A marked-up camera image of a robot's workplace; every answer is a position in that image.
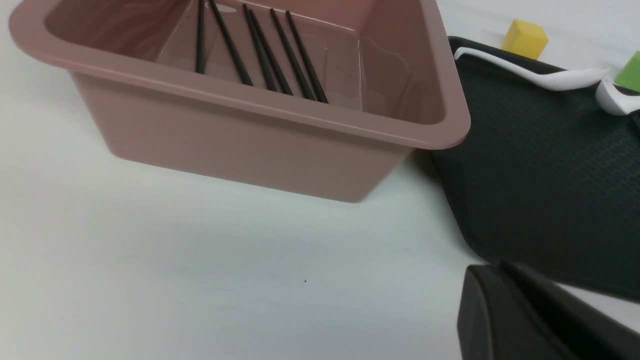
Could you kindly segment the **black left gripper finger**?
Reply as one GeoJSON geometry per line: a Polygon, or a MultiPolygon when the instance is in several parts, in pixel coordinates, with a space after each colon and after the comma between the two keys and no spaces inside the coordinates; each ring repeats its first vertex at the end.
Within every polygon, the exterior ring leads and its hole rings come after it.
{"type": "Polygon", "coordinates": [[[464,360],[637,360],[639,333],[519,263],[467,266],[457,316],[464,360]]]}

